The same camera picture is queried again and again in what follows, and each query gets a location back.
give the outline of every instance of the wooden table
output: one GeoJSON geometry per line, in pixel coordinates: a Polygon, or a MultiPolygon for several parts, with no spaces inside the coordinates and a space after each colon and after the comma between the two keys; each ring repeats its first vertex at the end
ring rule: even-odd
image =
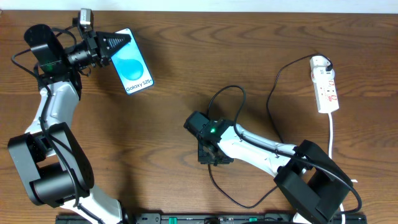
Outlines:
{"type": "MultiPolygon", "coordinates": [[[[95,182],[133,212],[255,213],[292,210],[279,190],[252,210],[239,208],[211,184],[197,162],[196,140],[183,129],[220,88],[248,92],[239,117],[245,128],[276,140],[266,96],[283,65],[307,54],[330,57],[340,109],[333,113],[334,160],[359,183],[369,223],[398,219],[398,16],[367,14],[94,12],[97,31],[130,27],[155,85],[127,96],[113,66],[82,77],[72,131],[89,158],[95,182]]],[[[0,17],[0,222],[53,223],[61,208],[33,205],[7,151],[37,111],[36,81],[13,66],[34,24],[67,27],[77,11],[4,11],[0,17]]],[[[62,37],[64,46],[72,44],[62,37]]],[[[32,55],[19,61],[31,68],[32,55]]],[[[270,109],[287,142],[308,139],[324,150],[328,116],[317,112],[308,61],[284,71],[270,109]]],[[[217,101],[232,118],[241,101],[231,90],[217,101]]],[[[241,161],[213,169],[219,185],[250,205],[274,186],[272,177],[241,161]]],[[[356,206],[349,195],[346,209],[356,206]]]]}

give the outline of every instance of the smartphone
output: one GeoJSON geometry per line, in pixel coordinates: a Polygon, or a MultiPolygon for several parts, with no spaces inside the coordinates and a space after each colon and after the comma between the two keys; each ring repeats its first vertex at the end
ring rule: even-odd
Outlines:
{"type": "Polygon", "coordinates": [[[131,36],[130,43],[111,57],[126,93],[132,94],[154,85],[154,79],[149,73],[131,30],[126,28],[116,33],[131,36]]]}

